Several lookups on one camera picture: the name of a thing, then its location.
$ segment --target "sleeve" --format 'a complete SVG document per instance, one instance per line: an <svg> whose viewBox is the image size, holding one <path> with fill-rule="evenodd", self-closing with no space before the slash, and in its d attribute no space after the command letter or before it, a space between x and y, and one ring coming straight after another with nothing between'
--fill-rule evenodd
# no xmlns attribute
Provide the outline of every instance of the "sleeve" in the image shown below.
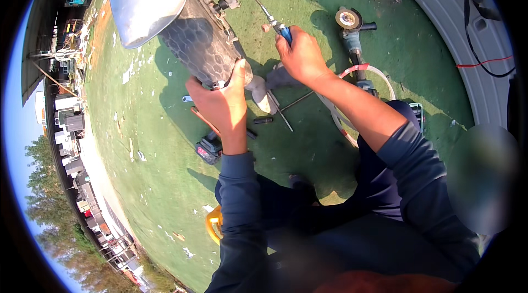
<svg viewBox="0 0 528 293"><path fill-rule="evenodd" d="M261 226L260 185L253 153L222 155L220 266L206 292L242 290L266 268L267 242Z"/></svg>
<svg viewBox="0 0 528 293"><path fill-rule="evenodd" d="M400 127L378 151L394 172L401 215L457 268L468 273L479 261L476 234L456 217L438 153L412 123Z"/></svg>

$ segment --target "person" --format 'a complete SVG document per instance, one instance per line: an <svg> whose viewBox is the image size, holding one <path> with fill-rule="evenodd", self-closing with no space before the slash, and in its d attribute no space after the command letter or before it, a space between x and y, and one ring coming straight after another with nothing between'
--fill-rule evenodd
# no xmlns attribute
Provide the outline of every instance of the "person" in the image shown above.
<svg viewBox="0 0 528 293"><path fill-rule="evenodd" d="M222 134L216 197L222 207L220 266L207 292L446 292L479 260L476 235L455 216L446 168L410 107L384 103L331 72L316 40L291 26L276 47L288 73L327 97L359 131L357 189L322 206L300 175L279 186L254 170L247 149L244 64L226 88L186 83ZM277 250L269 255L267 246Z"/></svg>

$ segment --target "dark blue long sleeve shirt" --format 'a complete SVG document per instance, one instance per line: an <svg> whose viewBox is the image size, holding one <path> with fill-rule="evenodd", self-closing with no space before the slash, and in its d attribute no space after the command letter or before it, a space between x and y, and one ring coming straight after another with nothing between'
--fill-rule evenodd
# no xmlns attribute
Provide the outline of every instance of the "dark blue long sleeve shirt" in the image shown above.
<svg viewBox="0 0 528 293"><path fill-rule="evenodd" d="M476 235L455 216L446 168L422 133L407 123L378 152L397 179L403 222L369 214L312 237L340 256L344 271L420 273L460 282L479 260ZM222 156L220 267L207 292L259 291L268 274L260 186L253 155Z"/></svg>

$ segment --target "hand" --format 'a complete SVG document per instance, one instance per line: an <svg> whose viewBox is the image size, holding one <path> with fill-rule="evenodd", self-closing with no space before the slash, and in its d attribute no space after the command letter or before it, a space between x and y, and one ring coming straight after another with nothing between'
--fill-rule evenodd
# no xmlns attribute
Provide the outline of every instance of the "hand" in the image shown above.
<svg viewBox="0 0 528 293"><path fill-rule="evenodd" d="M222 134L222 148L226 155L247 152L244 77L246 59L234 64L227 87L208 90L196 77L190 76L185 86L200 113Z"/></svg>
<svg viewBox="0 0 528 293"><path fill-rule="evenodd" d="M293 39L291 46L284 37L277 34L275 47L282 64L294 79L314 89L321 78L335 76L326 67L321 50L313 36L299 26L290 26L290 32Z"/></svg>

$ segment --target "red wire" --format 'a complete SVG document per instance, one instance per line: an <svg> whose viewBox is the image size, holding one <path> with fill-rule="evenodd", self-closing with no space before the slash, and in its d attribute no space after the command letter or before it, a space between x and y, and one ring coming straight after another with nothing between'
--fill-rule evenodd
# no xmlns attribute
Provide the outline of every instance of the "red wire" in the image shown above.
<svg viewBox="0 0 528 293"><path fill-rule="evenodd" d="M513 57L513 55L505 57L505 58L489 59L489 60L483 61L482 63L479 63L479 64L458 64L457 65L457 69L477 67L477 66L480 66L480 65L488 63L488 62L495 62L495 61L499 61L499 60L507 60L507 59L510 59L512 57Z"/></svg>

